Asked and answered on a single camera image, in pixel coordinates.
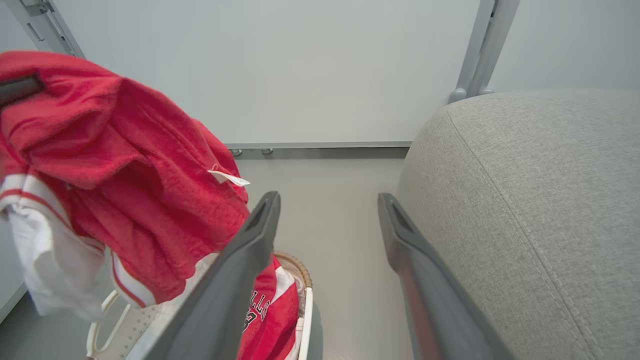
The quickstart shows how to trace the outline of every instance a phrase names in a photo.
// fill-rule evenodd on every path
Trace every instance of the upholstered cushion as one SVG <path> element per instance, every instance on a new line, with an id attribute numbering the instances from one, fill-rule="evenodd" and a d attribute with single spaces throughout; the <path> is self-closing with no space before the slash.
<path id="1" fill-rule="evenodd" d="M 518 358 L 640 356 L 640 93 L 448 105 L 397 197 Z"/>

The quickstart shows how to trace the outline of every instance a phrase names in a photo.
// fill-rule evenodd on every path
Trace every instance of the white panel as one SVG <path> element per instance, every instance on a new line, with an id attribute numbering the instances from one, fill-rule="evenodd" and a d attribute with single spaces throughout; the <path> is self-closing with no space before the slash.
<path id="1" fill-rule="evenodd" d="M 0 53 L 9 50 L 37 50 L 6 3 L 0 0 Z"/>
<path id="2" fill-rule="evenodd" d="M 225 143 L 413 140 L 455 88 L 479 0 L 56 0 L 87 59 Z"/>
<path id="3" fill-rule="evenodd" d="M 640 88 L 640 1 L 520 0 L 489 87 Z"/>

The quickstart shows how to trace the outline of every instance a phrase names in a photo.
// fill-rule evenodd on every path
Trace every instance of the white basket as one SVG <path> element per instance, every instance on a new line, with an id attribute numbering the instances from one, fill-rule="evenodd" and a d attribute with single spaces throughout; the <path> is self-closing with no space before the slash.
<path id="1" fill-rule="evenodd" d="M 296 280 L 298 296 L 300 298 L 300 316 L 302 318 L 302 335 L 300 341 L 300 352 L 298 360 L 306 360 L 309 348 L 309 339 L 311 335 L 311 319 L 313 313 L 313 290 L 311 278 L 307 269 L 295 257 L 284 252 L 274 252 L 278 261 L 286 270 L 293 275 Z M 212 263 L 212 259 L 208 259 L 208 264 Z M 204 274 L 208 265 L 198 269 L 196 267 L 196 275 L 190 280 L 193 285 L 198 282 L 199 278 Z M 113 327 L 109 338 L 101 347 L 97 346 L 98 333 L 100 331 L 100 322 L 93 322 L 89 327 L 89 334 L 86 340 L 87 359 L 95 360 L 137 360 L 143 358 L 143 355 L 152 346 L 153 341 L 161 334 L 164 327 L 171 320 L 172 315 L 179 308 L 184 298 L 188 296 L 190 289 L 188 287 L 185 293 L 171 302 L 161 305 L 146 307 L 145 309 L 135 309 L 131 305 L 127 305 L 120 315 L 120 319 Z M 118 298 L 118 292 L 113 290 L 102 303 L 102 312 L 104 314 L 109 311 Z"/>

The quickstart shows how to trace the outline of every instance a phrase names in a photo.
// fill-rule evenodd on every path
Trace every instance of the clothing tag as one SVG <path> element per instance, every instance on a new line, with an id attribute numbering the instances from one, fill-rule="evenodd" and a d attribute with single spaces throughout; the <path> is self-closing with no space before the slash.
<path id="1" fill-rule="evenodd" d="M 218 180 L 219 183 L 224 183 L 225 180 L 229 180 L 238 186 L 246 186 L 251 184 L 250 182 L 248 182 L 247 180 L 244 180 L 241 177 L 225 174 L 222 171 L 208 170 L 208 172 L 210 172 L 213 175 L 213 177 L 215 177 L 216 180 Z"/>

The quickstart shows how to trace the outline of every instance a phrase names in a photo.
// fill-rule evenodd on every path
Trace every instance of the metal bracket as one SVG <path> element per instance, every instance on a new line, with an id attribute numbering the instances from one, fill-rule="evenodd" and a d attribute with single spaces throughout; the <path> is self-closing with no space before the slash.
<path id="1" fill-rule="evenodd" d="M 38 50 L 84 58 L 52 0 L 6 0 L 6 4 Z"/>
<path id="2" fill-rule="evenodd" d="M 449 104 L 467 97 L 494 93 L 486 86 L 519 5 L 520 0 L 480 0 L 465 61 L 456 89 L 449 96 Z"/>

